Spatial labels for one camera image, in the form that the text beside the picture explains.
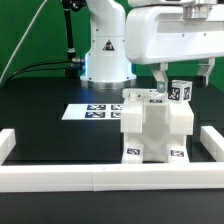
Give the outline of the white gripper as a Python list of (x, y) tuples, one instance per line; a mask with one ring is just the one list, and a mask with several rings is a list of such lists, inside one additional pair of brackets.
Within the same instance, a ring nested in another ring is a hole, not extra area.
[(159, 93), (168, 88), (168, 62), (201, 59), (194, 85), (204, 88), (215, 66), (212, 57), (224, 56), (224, 4), (213, 6), (206, 19), (183, 15), (181, 6), (150, 6), (132, 9), (126, 19), (126, 56), (134, 64), (152, 64)]

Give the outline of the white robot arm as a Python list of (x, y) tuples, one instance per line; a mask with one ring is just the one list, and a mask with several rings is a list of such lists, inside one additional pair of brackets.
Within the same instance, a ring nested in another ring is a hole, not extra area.
[(164, 91), (170, 62), (198, 60), (195, 84), (205, 87), (215, 59), (224, 57), (224, 3), (218, 0), (128, 0), (130, 12), (114, 0), (86, 2), (91, 24), (81, 77), (86, 84), (116, 88), (135, 78), (133, 64), (147, 64)]

